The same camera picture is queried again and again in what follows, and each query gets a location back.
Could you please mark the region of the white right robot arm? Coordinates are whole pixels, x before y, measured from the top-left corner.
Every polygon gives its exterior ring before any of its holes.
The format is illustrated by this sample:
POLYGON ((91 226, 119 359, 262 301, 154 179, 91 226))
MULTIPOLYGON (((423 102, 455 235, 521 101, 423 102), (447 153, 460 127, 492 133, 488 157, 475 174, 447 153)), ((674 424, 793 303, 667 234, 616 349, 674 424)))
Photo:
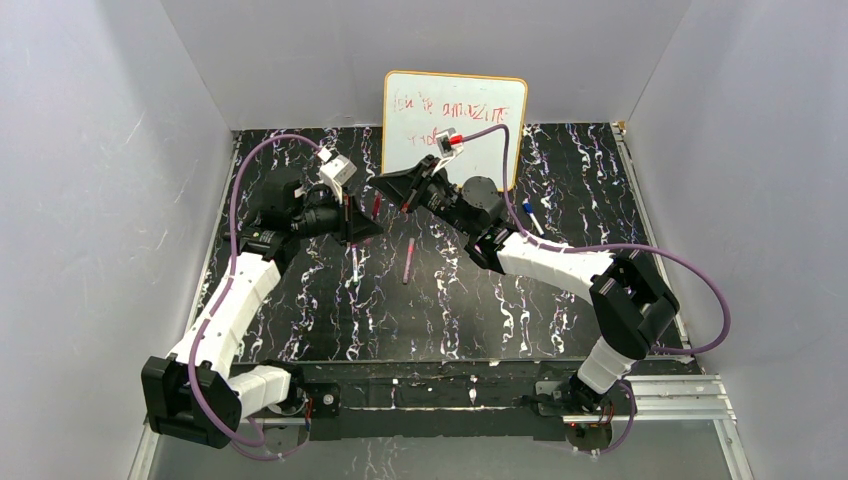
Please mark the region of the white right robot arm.
POLYGON ((419 207, 466 235, 479 267, 529 277, 569 292, 594 309, 600 337, 570 381, 574 397, 596 400, 643 360, 671 325, 679 302, 654 261, 638 250, 556 253, 533 244, 507 217, 494 181, 451 183, 428 155, 410 169, 369 180, 403 212, 419 207))

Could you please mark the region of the white marker pen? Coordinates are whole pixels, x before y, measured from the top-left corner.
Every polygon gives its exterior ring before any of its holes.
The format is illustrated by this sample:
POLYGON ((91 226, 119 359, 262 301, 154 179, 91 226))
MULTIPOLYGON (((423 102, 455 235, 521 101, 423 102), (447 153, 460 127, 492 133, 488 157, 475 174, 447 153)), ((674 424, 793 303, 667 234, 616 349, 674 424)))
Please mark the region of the white marker pen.
POLYGON ((353 244, 351 246, 351 260, 352 260, 352 280, 351 283, 355 286, 358 286, 360 283, 360 272, 359 272, 359 252, 358 246, 353 244))

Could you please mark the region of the dark pink pen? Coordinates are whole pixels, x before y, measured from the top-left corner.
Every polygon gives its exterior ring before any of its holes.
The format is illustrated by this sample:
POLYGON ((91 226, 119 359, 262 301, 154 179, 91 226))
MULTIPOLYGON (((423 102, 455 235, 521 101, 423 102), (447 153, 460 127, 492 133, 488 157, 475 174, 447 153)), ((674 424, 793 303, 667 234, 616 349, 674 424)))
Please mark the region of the dark pink pen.
POLYGON ((377 193, 375 195, 374 200, 373 200, 372 210, 371 210, 371 218, 373 220, 376 220, 378 215, 379 215, 380 208, 381 208, 381 202, 382 202, 382 194, 377 193))

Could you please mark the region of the blue capped pen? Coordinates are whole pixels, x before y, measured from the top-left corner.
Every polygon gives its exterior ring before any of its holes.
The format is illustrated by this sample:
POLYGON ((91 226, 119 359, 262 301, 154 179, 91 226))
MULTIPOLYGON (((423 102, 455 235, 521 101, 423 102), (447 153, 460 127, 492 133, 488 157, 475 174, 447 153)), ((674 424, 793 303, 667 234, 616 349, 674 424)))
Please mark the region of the blue capped pen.
POLYGON ((528 199, 525 199, 522 202, 522 208, 525 211, 526 215, 531 220, 537 236, 539 238, 545 238, 546 232, 543 229, 541 222, 538 220, 538 218, 535 214, 534 208, 533 208, 532 204, 530 203, 530 201, 528 199))

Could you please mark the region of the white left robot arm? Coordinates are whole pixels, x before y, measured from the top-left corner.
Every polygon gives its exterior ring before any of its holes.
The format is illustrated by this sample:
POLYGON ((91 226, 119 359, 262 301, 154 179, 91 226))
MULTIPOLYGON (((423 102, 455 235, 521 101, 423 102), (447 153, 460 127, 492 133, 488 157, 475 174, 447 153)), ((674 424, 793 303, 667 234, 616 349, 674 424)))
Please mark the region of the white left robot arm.
POLYGON ((263 361, 233 374, 236 351, 303 241, 330 236, 351 246, 383 232, 343 186, 275 182, 264 195, 249 223, 225 234, 230 264, 202 313, 165 357, 142 368, 155 433, 220 449, 261 410, 304 405, 301 368, 263 361))

